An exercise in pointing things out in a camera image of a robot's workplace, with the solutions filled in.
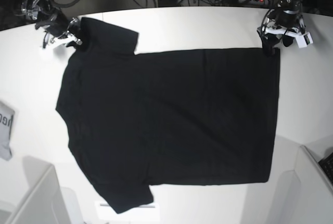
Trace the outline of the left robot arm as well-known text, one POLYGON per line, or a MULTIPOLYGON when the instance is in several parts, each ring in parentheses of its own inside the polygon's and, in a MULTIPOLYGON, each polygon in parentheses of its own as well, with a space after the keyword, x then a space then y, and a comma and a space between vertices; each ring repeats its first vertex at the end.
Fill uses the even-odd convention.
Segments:
POLYGON ((266 56, 274 55, 275 46, 279 43, 289 47, 296 42, 299 48, 305 48, 313 43, 301 12, 302 1, 276 0, 264 15, 257 33, 266 56))

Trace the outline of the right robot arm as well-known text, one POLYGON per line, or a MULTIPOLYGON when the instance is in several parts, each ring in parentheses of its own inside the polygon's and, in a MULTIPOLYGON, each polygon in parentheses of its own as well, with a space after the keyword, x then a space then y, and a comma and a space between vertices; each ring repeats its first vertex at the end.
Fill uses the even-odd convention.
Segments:
POLYGON ((59 46, 81 48, 84 35, 80 20, 68 18, 62 9, 76 5, 80 0, 58 3, 55 0, 22 0, 19 16, 28 17, 35 22, 35 29, 45 32, 41 49, 55 49, 59 46))

